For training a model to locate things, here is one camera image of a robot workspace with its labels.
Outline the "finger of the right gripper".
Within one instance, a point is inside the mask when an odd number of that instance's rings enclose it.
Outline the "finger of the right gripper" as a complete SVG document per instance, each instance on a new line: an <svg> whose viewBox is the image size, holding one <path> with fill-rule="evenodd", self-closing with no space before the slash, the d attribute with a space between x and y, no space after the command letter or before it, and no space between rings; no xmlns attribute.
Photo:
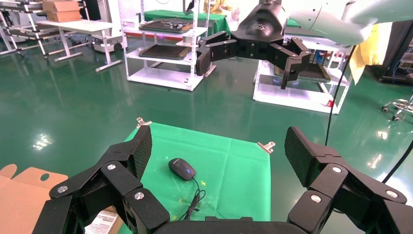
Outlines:
<svg viewBox="0 0 413 234"><path fill-rule="evenodd" d="M211 62L235 57L238 51L238 38L227 31L220 31L198 42L196 50L196 74L204 75Z"/></svg>
<svg viewBox="0 0 413 234"><path fill-rule="evenodd" d="M281 89L285 90L289 81L297 80L298 74L306 70L310 56L311 51L297 37L283 45L269 45L269 61L283 71Z"/></svg>

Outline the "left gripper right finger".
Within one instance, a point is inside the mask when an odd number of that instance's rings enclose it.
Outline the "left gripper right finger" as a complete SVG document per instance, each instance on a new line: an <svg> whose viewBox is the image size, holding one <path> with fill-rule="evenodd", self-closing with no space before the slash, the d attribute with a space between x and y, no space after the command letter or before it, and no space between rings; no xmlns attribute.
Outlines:
<svg viewBox="0 0 413 234"><path fill-rule="evenodd" d="M350 166L333 148L310 141L298 127L289 127L285 155L307 189L288 215L309 234L318 234L333 210L344 213L367 234L410 234L413 209L407 198Z"/></svg>

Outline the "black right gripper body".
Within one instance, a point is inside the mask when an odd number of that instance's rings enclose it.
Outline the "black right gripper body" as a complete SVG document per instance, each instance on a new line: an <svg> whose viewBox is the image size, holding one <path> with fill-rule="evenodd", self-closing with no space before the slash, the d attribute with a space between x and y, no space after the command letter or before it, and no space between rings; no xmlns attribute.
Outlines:
<svg viewBox="0 0 413 234"><path fill-rule="evenodd" d="M236 57L269 60L269 45L283 45L286 24L281 3L259 3L231 32L238 38Z"/></svg>

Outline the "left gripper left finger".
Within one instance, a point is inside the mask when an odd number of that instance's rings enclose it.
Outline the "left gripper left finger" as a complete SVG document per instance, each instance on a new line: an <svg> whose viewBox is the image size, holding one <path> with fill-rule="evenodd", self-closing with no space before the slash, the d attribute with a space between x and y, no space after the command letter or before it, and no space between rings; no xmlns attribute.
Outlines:
<svg viewBox="0 0 413 234"><path fill-rule="evenodd" d="M141 126L131 140L111 145L94 166L50 190L33 232L82 234L108 207L134 234L152 234L167 224L168 211L141 181L151 150L149 126Z"/></svg>

